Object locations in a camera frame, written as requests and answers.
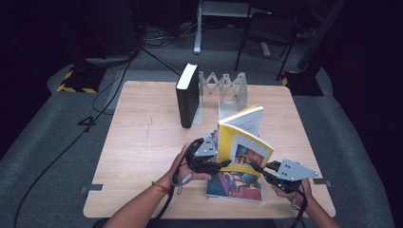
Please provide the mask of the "person's right hand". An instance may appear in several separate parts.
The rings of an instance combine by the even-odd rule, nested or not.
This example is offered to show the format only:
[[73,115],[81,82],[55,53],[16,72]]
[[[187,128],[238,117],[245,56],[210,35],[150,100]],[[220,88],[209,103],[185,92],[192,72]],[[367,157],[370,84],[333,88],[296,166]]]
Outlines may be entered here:
[[[280,188],[275,185],[272,185],[272,189],[275,191],[278,197],[288,199],[290,202],[293,202],[296,206],[300,206],[303,203],[303,196],[299,193],[290,193],[286,194]],[[311,199],[312,189],[311,184],[308,180],[303,180],[301,185],[299,186],[299,190],[305,194],[306,199]]]

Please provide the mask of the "black folding chair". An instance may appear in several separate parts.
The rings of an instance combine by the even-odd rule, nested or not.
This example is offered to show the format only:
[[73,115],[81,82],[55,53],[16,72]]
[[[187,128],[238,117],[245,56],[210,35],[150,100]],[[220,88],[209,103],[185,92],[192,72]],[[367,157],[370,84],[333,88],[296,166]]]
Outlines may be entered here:
[[283,47],[283,51],[279,57],[274,58],[274,61],[281,62],[281,67],[276,78],[278,81],[297,38],[297,30],[298,21],[295,15],[268,14],[263,12],[250,14],[245,21],[235,70],[238,69],[240,55],[247,40]]

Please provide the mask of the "grey flat base plate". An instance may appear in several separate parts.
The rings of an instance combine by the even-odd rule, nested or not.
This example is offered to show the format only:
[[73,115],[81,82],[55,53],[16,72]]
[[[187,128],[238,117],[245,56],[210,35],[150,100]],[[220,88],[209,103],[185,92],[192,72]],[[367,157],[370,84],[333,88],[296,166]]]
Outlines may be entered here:
[[95,67],[116,67],[124,65],[134,58],[134,55],[107,55],[106,57],[86,58],[86,61]]

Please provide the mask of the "grey metal desk frame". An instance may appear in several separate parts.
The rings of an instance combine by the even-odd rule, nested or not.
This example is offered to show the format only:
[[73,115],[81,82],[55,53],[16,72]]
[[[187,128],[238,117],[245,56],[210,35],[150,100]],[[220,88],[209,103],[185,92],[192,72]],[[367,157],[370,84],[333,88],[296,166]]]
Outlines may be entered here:
[[204,16],[237,17],[246,18],[248,4],[235,0],[198,0],[197,31],[193,53],[198,55],[202,52],[202,18]]

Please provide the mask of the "person's left hand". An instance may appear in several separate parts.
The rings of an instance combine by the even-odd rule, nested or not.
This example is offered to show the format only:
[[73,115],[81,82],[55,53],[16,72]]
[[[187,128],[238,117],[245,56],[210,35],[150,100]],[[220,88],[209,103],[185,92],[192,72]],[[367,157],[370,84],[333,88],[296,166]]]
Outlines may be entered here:
[[188,184],[191,181],[210,181],[212,179],[211,175],[207,173],[196,173],[192,171],[187,164],[185,164],[185,159],[183,156],[187,152],[190,145],[191,143],[188,142],[183,146],[182,151],[176,156],[169,170],[160,179],[160,183],[163,186],[168,188],[171,187],[171,179],[176,171],[178,171],[178,181],[180,185]]

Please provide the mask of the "dark equipment stand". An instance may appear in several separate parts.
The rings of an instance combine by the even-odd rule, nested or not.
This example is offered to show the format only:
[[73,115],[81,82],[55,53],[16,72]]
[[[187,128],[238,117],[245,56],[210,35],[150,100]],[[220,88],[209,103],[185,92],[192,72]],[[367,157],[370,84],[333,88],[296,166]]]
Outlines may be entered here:
[[138,51],[129,0],[74,0],[74,3],[104,55],[132,55]]

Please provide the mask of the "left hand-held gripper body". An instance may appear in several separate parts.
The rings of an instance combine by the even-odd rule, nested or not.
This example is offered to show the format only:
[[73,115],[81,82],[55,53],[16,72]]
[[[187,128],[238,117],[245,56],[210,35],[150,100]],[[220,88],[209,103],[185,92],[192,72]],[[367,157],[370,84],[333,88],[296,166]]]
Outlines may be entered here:
[[211,161],[218,154],[213,135],[193,141],[185,152],[188,167],[196,173],[214,175],[220,172],[222,165]]

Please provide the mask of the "black yellow striped stand base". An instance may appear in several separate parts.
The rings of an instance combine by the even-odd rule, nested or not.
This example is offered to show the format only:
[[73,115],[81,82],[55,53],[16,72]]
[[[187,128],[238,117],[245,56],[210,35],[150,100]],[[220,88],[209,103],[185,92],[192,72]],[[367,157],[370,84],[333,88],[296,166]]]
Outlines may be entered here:
[[105,67],[71,67],[65,75],[62,83],[57,87],[58,91],[98,93],[101,81],[106,74]]
[[323,96],[317,79],[306,76],[304,72],[284,71],[281,74],[281,82],[289,88],[293,96]]

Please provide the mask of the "dark leaning post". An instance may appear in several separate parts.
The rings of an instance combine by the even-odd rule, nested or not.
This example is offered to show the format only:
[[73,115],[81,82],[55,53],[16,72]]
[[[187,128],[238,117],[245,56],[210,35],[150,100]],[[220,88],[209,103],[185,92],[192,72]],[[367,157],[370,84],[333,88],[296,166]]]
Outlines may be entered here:
[[330,31],[336,18],[341,13],[347,0],[332,0],[333,4],[328,8],[325,17],[321,20],[321,24],[309,43],[307,49],[303,52],[297,63],[297,68],[306,71],[314,65],[314,60],[319,54],[319,48],[325,40],[326,35]]

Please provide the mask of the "thin yellow book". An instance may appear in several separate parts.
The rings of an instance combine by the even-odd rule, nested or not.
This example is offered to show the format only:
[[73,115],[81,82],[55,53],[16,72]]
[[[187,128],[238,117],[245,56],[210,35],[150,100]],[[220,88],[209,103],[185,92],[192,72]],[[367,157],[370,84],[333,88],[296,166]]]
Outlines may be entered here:
[[264,108],[255,104],[218,121],[217,162],[229,161],[221,171],[235,171],[257,176],[251,166],[264,167],[275,149],[259,136]]

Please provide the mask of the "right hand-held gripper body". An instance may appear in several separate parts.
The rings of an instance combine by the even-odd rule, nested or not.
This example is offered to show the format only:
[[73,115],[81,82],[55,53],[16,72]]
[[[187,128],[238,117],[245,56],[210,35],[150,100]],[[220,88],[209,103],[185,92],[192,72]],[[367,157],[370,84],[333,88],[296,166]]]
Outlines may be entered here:
[[280,161],[276,174],[264,177],[266,181],[280,188],[286,194],[296,192],[299,189],[302,180],[310,179],[318,176],[318,172],[307,168],[297,162],[283,159]]

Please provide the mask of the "thick black book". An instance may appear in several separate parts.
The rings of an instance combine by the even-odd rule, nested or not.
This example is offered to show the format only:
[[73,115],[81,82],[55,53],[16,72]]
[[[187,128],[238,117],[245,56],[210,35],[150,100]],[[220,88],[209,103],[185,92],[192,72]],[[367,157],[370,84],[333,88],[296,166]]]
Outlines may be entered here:
[[200,79],[197,65],[187,64],[176,83],[176,94],[183,128],[190,128],[200,104]]

